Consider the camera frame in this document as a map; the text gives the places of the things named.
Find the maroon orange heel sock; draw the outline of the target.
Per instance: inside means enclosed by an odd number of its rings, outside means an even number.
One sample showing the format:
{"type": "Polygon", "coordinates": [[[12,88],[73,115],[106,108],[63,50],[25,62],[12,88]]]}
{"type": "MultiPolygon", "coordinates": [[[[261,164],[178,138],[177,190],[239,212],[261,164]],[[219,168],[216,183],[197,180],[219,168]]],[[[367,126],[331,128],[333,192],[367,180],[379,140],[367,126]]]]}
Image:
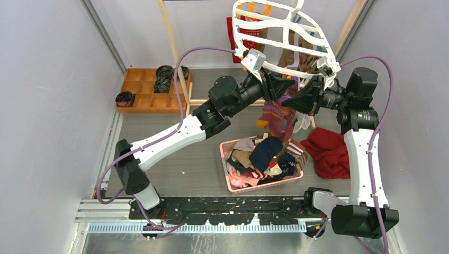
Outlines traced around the maroon orange heel sock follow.
{"type": "Polygon", "coordinates": [[[283,96],[274,103],[265,102],[262,108],[262,116],[256,121],[256,126],[260,129],[268,128],[274,137],[284,137],[286,126],[287,107],[283,107],[283,96]]]}

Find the white plastic clip hanger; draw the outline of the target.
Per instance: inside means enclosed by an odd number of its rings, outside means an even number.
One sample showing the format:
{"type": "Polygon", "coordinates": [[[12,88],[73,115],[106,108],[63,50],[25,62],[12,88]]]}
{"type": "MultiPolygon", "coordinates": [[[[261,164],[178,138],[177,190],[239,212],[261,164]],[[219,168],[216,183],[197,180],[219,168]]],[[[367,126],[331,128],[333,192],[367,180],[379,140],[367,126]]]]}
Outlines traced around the white plastic clip hanger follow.
{"type": "MultiPolygon", "coordinates": [[[[234,55],[243,58],[243,52],[250,48],[245,42],[254,42],[265,46],[271,46],[279,49],[288,49],[294,53],[306,53],[320,57],[335,57],[335,54],[319,24],[309,15],[302,12],[303,1],[297,1],[294,7],[272,1],[235,1],[232,6],[231,30],[234,37],[235,51],[234,55]],[[246,31],[278,29],[282,32],[280,39],[261,38],[259,36],[247,34],[246,31]],[[289,31],[295,32],[295,44],[289,44],[289,31]],[[299,37],[314,45],[315,49],[306,49],[298,46],[299,37]]],[[[300,72],[293,69],[281,68],[267,59],[261,69],[284,74],[286,76],[298,77],[310,80],[314,76],[322,76],[300,72]]],[[[262,78],[261,69],[259,72],[252,73],[258,79],[262,78]]]]}

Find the maroon purple orange striped sock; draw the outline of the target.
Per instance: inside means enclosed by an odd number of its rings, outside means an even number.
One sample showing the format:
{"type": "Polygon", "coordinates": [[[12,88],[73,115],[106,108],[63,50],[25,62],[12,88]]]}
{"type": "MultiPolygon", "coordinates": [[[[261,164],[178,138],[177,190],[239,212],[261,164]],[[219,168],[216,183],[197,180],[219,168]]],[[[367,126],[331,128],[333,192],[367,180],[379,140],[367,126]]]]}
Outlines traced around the maroon purple orange striped sock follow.
{"type": "MultiPolygon", "coordinates": [[[[293,95],[295,95],[299,90],[299,79],[298,77],[292,77],[292,79],[295,81],[294,85],[291,86],[283,95],[283,100],[286,101],[287,99],[290,99],[293,95]]],[[[287,142],[288,139],[291,138],[293,134],[293,121],[295,118],[296,111],[291,108],[287,109],[287,115],[286,118],[286,126],[284,130],[284,137],[283,142],[287,142]]]]}

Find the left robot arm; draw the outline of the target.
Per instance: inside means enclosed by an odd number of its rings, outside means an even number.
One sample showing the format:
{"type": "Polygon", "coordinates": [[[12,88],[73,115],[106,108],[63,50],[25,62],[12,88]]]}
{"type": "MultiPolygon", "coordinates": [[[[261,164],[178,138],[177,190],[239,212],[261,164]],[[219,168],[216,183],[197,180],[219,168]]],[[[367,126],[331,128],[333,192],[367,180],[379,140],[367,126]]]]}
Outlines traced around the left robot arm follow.
{"type": "Polygon", "coordinates": [[[116,144],[112,165],[124,192],[135,197],[144,215],[156,219],[163,210],[160,196],[145,173],[148,169],[181,148],[219,134],[231,125],[231,117],[256,100],[278,100],[298,82],[291,75],[265,68],[259,74],[257,78],[248,73],[242,83],[231,76],[221,76],[209,89],[209,99],[178,124],[146,140],[130,144],[122,139],[116,144]]]}

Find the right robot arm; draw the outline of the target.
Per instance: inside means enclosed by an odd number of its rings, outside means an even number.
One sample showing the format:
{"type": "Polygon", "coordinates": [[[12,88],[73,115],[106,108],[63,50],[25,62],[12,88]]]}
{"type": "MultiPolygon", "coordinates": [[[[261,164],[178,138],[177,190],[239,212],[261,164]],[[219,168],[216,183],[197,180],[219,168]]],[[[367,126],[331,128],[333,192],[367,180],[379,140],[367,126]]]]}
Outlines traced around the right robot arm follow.
{"type": "Polygon", "coordinates": [[[320,108],[337,110],[348,152],[351,190],[347,202],[332,191],[310,187],[304,193],[302,210],[309,217],[326,215],[336,234],[379,239],[399,222],[385,196],[378,159],[379,115],[370,103],[378,74],[369,68],[355,68],[346,87],[325,87],[322,76],[282,103],[300,113],[315,115],[320,108]]]}

